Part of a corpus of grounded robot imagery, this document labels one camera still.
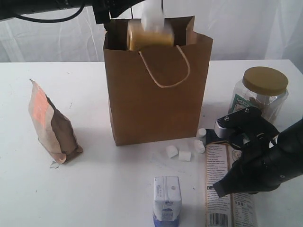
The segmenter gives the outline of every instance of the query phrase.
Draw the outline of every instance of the plastic jar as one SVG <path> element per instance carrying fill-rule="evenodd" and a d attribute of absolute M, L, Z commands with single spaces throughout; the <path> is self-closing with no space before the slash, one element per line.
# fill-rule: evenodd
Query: plastic jar
<path fill-rule="evenodd" d="M 273 123 L 288 97 L 287 85 L 287 77 L 278 70 L 250 68 L 234 88 L 229 113 L 255 106 L 262 111 L 263 118 Z"/>

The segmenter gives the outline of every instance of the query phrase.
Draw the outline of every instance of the white backdrop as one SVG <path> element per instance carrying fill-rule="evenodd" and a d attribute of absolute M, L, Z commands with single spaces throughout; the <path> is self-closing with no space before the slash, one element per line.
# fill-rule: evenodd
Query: white backdrop
<path fill-rule="evenodd" d="M 141 17 L 142 5 L 134 6 Z M 195 30 L 214 39 L 213 60 L 290 59 L 303 72 L 302 0 L 164 0 L 167 17 L 196 15 Z M 34 15 L 60 18 L 75 9 Z M 130 11 L 121 17 L 130 18 Z M 0 22 L 0 61 L 103 61 L 104 28 L 91 7 L 75 19 Z"/>

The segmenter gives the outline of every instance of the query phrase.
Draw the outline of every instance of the white marshmallow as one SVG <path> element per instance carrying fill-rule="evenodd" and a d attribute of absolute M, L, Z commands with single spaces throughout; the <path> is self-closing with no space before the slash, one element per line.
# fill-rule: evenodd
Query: white marshmallow
<path fill-rule="evenodd" d="M 179 161 L 190 162 L 191 153 L 190 151 L 181 150 L 179 151 Z"/>
<path fill-rule="evenodd" d="M 206 136 L 206 129 L 203 129 L 203 128 L 199 129 L 198 132 L 197 132 L 197 137 L 198 138 L 203 138 L 205 136 Z"/>
<path fill-rule="evenodd" d="M 199 153 L 199 154 L 203 154 L 205 152 L 205 147 L 204 147 L 204 144 L 202 141 L 200 140 L 195 140 L 194 141 L 194 146 L 195 146 L 195 149 L 196 151 Z"/>
<path fill-rule="evenodd" d="M 166 153 L 169 158 L 172 158 L 172 157 L 176 156 L 179 152 L 175 146 L 170 145 L 170 146 L 166 147 Z"/>

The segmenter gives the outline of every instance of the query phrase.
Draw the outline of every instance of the white table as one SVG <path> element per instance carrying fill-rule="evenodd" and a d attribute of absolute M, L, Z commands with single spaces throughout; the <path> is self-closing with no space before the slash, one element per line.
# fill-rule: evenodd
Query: white table
<path fill-rule="evenodd" d="M 252 66 L 269 66 L 289 78 L 290 95 L 277 128 L 302 117 L 303 75 L 290 61 L 212 61 L 201 127 L 213 128 L 226 114 L 234 85 Z M 205 226 L 205 155 L 194 152 L 193 138 L 116 147 L 104 63 L 2 63 L 0 75 L 1 227 L 152 227 L 153 178 L 160 175 L 180 177 L 180 226 Z M 38 142 L 27 111 L 29 78 L 69 117 L 84 148 L 58 169 L 49 168 L 52 158 Z M 164 149 L 170 144 L 191 150 L 192 162 L 169 160 Z M 259 227 L 302 226 L 302 189 L 298 177 L 257 194 Z"/>

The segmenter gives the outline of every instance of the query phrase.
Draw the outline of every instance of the gold jar lid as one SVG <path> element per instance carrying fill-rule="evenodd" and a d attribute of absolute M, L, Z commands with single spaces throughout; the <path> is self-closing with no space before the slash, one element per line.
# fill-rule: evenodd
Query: gold jar lid
<path fill-rule="evenodd" d="M 245 71 L 243 85 L 260 95 L 278 96 L 286 91 L 287 77 L 269 67 L 253 67 Z"/>

